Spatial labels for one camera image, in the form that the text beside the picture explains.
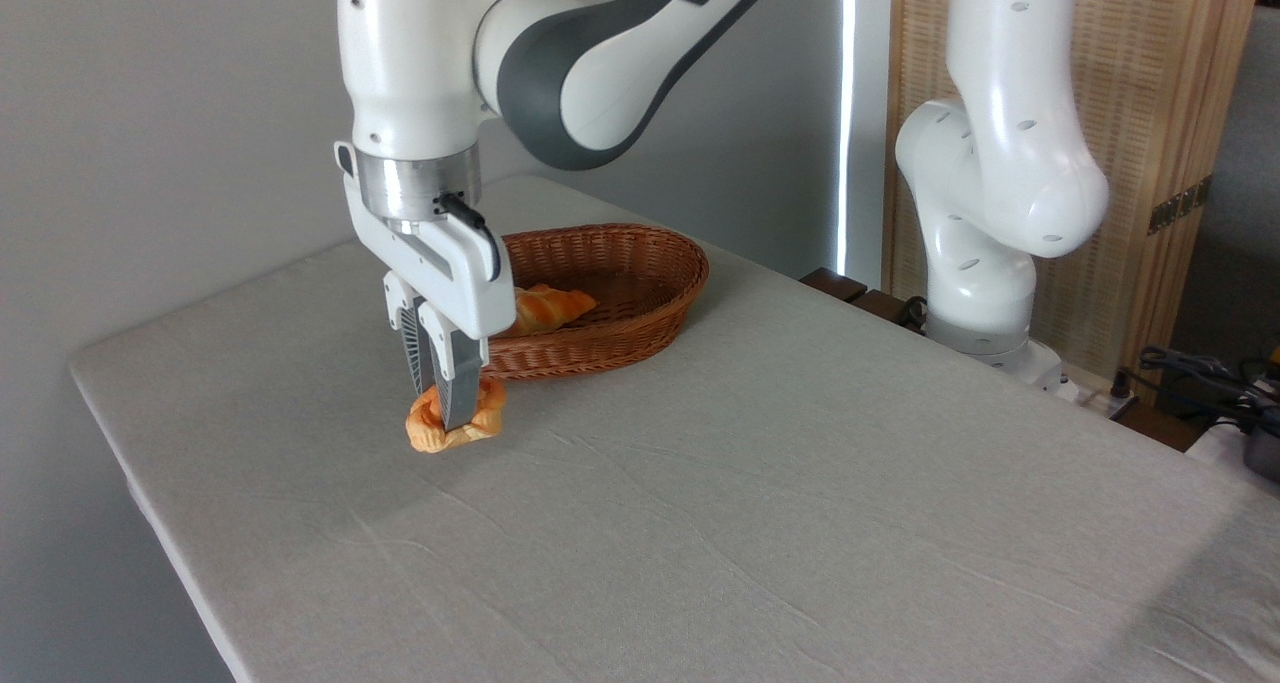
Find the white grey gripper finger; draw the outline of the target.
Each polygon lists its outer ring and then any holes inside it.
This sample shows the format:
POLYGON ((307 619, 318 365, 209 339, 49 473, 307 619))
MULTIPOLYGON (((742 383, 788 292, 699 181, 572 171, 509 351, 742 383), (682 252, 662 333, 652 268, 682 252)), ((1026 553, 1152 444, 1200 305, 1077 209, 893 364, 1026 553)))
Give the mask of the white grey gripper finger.
POLYGON ((383 292, 388 320, 393 331, 399 335, 416 395, 422 395, 435 382, 430 336, 420 318, 425 297, 419 295, 393 270, 384 274, 383 292))
POLYGON ((422 391, 434 386, 445 431, 467 425, 477 411, 483 347, 426 301, 419 303, 422 391))

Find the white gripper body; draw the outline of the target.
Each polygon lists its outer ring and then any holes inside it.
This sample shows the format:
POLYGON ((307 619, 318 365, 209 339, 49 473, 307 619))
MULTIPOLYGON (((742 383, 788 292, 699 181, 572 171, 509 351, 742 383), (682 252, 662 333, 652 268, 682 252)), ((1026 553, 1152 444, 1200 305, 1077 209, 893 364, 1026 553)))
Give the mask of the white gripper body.
POLYGON ((402 232, 366 208, 355 177, 344 177, 344 187, 361 244, 444 318, 476 342, 512 326, 515 287, 506 246, 461 196, 449 192, 440 200, 443 217, 402 232))

